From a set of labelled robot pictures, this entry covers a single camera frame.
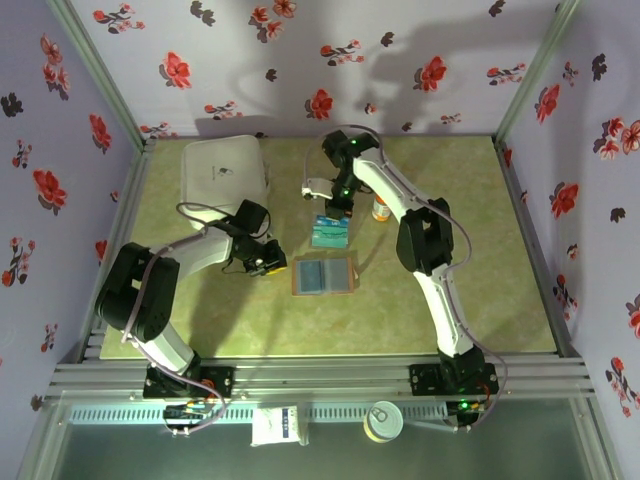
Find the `white paper packet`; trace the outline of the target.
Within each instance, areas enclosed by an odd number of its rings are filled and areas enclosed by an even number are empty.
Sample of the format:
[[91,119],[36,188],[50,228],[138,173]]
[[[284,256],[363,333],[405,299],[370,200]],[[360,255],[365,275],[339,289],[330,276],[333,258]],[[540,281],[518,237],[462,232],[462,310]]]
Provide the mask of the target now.
[[251,445],[253,447],[299,443],[303,435],[296,406],[263,407],[253,412]]

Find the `aluminium cross rail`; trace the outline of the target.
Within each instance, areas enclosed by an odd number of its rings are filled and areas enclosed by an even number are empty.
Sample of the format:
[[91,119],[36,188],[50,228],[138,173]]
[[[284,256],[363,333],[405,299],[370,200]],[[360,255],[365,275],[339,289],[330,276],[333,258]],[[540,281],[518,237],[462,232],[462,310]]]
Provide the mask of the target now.
[[[435,355],[211,358],[204,366],[235,369],[232,398],[249,400],[411,400],[409,366],[439,364]],[[500,399],[592,397],[584,361],[554,354],[516,354],[494,363]],[[59,364],[45,390],[47,400],[64,396],[139,400],[144,360],[96,360]]]

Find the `aluminium side rail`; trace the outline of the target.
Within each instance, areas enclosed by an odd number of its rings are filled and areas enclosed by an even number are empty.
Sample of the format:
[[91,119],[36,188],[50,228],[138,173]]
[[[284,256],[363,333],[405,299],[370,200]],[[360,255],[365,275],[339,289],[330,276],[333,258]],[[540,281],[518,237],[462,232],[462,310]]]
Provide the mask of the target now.
[[95,301],[120,247],[130,239],[144,181],[146,180],[146,172],[156,144],[156,140],[144,141],[143,149],[135,153],[131,162],[124,188],[120,194],[114,223],[107,239],[106,253],[100,263],[95,288],[89,300],[83,331],[84,339],[79,344],[79,350],[76,355],[77,363],[100,359],[100,350],[104,342],[106,327],[103,326],[102,320],[94,314]]
[[504,141],[499,141],[496,135],[493,135],[491,140],[518,221],[529,263],[536,280],[539,296],[544,306],[547,323],[555,344],[554,353],[560,357],[579,358],[580,354],[572,345],[571,335],[567,323],[564,320],[563,311],[556,297],[553,295],[552,286],[555,284],[555,280],[552,278],[546,263],[528,205],[521,199],[524,190],[519,183],[513,167],[507,166],[504,157],[506,144]]

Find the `brown leather card holder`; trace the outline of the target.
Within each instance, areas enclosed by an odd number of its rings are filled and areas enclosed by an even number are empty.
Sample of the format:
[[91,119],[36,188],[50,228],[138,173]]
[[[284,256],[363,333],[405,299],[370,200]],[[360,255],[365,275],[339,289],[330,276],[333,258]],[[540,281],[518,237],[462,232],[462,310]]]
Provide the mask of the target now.
[[350,258],[299,259],[292,271],[292,295],[322,296],[351,294],[355,290]]

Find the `controller circuit board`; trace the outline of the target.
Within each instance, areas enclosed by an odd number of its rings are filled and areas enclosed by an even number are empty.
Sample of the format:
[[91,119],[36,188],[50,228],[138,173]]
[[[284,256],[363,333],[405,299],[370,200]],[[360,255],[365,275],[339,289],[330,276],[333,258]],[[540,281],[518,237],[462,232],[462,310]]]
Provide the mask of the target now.
[[470,432],[482,419],[486,407],[485,400],[447,401],[445,424],[450,426],[454,433]]
[[162,420],[173,437],[187,437],[208,426],[214,406],[215,401],[210,399],[168,405],[162,412]]

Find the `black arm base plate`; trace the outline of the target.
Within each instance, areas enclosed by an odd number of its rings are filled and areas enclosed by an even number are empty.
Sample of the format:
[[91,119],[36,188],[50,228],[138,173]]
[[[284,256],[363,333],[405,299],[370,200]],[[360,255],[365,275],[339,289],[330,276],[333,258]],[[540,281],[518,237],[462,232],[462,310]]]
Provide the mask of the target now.
[[235,369],[228,366],[200,366],[191,371],[191,381],[175,379],[159,369],[148,366],[143,386],[144,399],[205,399],[215,398],[211,389],[216,390],[225,399],[231,397],[235,383]]
[[499,382],[493,364],[461,374],[445,363],[409,366],[409,384],[413,396],[497,394]]

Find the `tin can with pull tab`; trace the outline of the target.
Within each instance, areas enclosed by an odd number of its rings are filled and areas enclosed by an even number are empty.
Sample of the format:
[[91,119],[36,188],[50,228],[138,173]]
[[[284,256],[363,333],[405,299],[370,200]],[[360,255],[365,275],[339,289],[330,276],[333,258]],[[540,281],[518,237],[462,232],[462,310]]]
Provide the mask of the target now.
[[404,418],[400,408],[390,401],[378,401],[366,412],[363,428],[366,436],[375,443],[395,440],[402,432]]

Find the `aluminium frame post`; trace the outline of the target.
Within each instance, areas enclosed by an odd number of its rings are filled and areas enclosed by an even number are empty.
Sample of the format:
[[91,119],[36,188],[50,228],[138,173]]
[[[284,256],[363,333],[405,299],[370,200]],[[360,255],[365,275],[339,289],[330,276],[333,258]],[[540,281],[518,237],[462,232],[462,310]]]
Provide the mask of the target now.
[[126,132],[132,145],[137,151],[144,152],[146,141],[139,133],[129,107],[117,88],[115,81],[71,1],[45,0],[45,2],[76,48],[84,66],[87,68],[100,93],[115,114],[121,127]]
[[559,3],[557,11],[554,13],[553,21],[543,37],[541,46],[536,51],[521,85],[518,87],[514,98],[509,104],[497,131],[492,136],[496,149],[506,142],[510,131],[524,110],[526,102],[533,94],[537,82],[543,76],[547,65],[551,61],[576,11],[582,3],[583,0],[563,0]]

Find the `white plastic lidded container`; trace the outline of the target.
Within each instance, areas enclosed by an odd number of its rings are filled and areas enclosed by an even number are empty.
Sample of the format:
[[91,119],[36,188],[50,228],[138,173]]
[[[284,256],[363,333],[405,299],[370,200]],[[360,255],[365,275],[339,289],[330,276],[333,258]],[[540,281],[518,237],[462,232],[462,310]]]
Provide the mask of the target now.
[[203,140],[183,148],[180,202],[193,228],[234,215],[243,200],[265,207],[267,196],[267,171],[256,138]]

